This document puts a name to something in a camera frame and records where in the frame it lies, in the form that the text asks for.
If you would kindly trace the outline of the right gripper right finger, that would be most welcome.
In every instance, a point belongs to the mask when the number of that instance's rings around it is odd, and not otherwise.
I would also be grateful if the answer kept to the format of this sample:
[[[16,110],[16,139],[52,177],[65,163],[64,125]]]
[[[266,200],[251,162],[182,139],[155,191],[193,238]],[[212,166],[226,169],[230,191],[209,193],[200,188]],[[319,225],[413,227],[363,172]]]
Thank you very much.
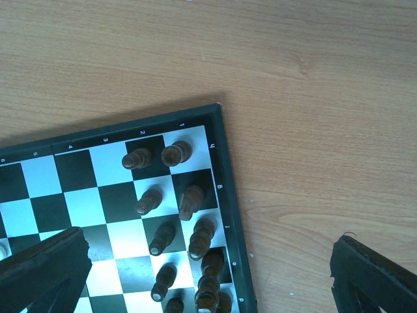
[[[330,258],[338,312],[416,312],[416,275],[342,235]]]

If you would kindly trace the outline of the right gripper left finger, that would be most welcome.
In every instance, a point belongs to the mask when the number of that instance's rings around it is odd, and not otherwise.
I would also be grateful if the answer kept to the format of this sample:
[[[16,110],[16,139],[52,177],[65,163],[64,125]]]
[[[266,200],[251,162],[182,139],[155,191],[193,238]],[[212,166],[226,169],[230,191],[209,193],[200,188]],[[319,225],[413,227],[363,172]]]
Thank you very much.
[[[1,312],[73,312],[92,267],[71,227],[1,261]]]

